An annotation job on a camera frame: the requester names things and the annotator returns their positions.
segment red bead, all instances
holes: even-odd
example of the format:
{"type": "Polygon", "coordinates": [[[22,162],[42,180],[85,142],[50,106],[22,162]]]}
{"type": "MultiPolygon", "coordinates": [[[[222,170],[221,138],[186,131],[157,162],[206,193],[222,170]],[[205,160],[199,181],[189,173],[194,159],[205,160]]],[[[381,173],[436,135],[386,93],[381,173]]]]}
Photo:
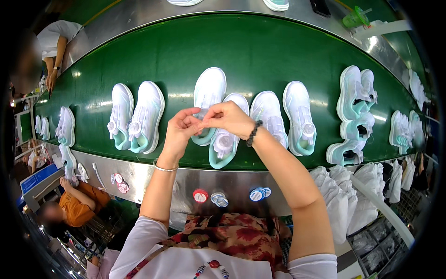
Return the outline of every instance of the red bead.
{"type": "Polygon", "coordinates": [[[220,263],[216,260],[213,260],[209,263],[209,266],[212,268],[218,268],[220,266],[220,263]]]}

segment smartphone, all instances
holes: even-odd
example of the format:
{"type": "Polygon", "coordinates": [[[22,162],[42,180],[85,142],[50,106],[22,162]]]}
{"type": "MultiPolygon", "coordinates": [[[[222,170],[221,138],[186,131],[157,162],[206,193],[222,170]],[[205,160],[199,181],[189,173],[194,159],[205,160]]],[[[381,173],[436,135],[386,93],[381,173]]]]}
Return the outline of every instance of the smartphone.
{"type": "Polygon", "coordinates": [[[310,0],[310,3],[315,13],[320,14],[324,17],[331,17],[331,13],[328,10],[325,0],[310,0]]]}

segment white shirt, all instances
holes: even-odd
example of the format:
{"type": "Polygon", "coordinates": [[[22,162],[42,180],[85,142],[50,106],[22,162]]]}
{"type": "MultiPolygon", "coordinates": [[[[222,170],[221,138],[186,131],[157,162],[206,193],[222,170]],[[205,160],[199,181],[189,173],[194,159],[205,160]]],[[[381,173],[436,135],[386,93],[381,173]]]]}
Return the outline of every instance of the white shirt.
{"type": "MultiPolygon", "coordinates": [[[[124,278],[143,259],[161,248],[162,245],[157,243],[167,238],[163,224],[139,217],[110,271],[110,279],[124,278]]],[[[212,260],[224,265],[232,279],[273,277],[268,261],[250,261],[211,249],[171,247],[153,258],[133,278],[193,278],[198,267],[212,260]]],[[[336,266],[336,255],[317,254],[290,261],[287,265],[289,274],[277,271],[274,275],[277,279],[335,279],[336,266]]],[[[223,276],[220,269],[207,267],[200,279],[223,279],[223,276]]]]}
{"type": "Polygon", "coordinates": [[[40,47],[42,48],[42,60],[45,57],[57,55],[57,42],[59,36],[67,38],[69,43],[82,29],[82,25],[70,21],[56,21],[45,27],[38,35],[40,47]]]}
{"type": "MultiPolygon", "coordinates": [[[[33,167],[33,159],[36,156],[36,152],[32,151],[29,158],[28,158],[28,166],[33,167]]],[[[45,161],[41,158],[37,159],[36,162],[36,169],[42,167],[45,164],[45,161]]]]}

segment hand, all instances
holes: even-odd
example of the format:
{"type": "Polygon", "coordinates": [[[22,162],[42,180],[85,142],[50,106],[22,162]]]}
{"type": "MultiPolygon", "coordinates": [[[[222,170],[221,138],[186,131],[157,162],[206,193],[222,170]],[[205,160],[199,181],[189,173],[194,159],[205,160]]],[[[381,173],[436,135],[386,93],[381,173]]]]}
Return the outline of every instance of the hand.
{"type": "Polygon", "coordinates": [[[70,192],[70,190],[73,189],[73,186],[71,186],[71,183],[65,177],[61,177],[59,182],[65,191],[70,192]]]}
{"type": "Polygon", "coordinates": [[[201,121],[193,117],[192,114],[199,113],[200,108],[186,108],[180,110],[167,124],[166,140],[164,148],[159,157],[168,158],[170,163],[178,165],[178,161],[183,157],[190,137],[201,133],[201,121]]]}
{"type": "Polygon", "coordinates": [[[56,84],[56,78],[57,70],[53,70],[53,72],[46,78],[45,84],[48,87],[48,92],[53,92],[54,86],[56,84]]]}
{"type": "Polygon", "coordinates": [[[254,129],[255,121],[233,101],[218,103],[209,108],[203,118],[204,128],[222,128],[247,140],[254,129]]]}

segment green conveyor belt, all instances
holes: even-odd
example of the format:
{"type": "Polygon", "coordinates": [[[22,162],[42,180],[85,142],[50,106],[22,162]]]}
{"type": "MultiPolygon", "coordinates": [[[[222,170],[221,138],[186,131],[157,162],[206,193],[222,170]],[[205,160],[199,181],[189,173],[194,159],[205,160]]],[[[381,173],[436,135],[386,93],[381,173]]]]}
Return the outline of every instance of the green conveyor belt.
{"type": "MultiPolygon", "coordinates": [[[[416,104],[392,74],[367,54],[324,32],[291,21],[248,14],[211,14],[183,17],[147,26],[96,49],[70,67],[57,81],[53,96],[45,93],[36,114],[48,117],[51,143],[61,106],[76,118],[74,150],[116,159],[151,163],[161,152],[167,121],[180,109],[193,106],[195,82],[209,67],[220,67],[227,78],[227,94],[237,92],[251,103],[261,91],[271,90],[281,100],[286,84],[303,82],[311,99],[318,136],[311,156],[299,157],[307,167],[328,166],[327,147],[342,142],[336,114],[339,77],[349,65],[371,69],[378,104],[372,137],[364,148],[365,161],[398,156],[388,142],[390,117],[395,110],[409,115],[416,104]],[[141,82],[151,80],[165,96],[158,147],[151,154],[115,149],[107,123],[112,109],[112,88],[126,84],[135,102],[141,82]]],[[[289,121],[282,109],[285,128],[289,121]]],[[[180,164],[210,168],[208,146],[189,142],[180,164]]],[[[252,148],[241,141],[226,169],[265,170],[252,148]]]]}

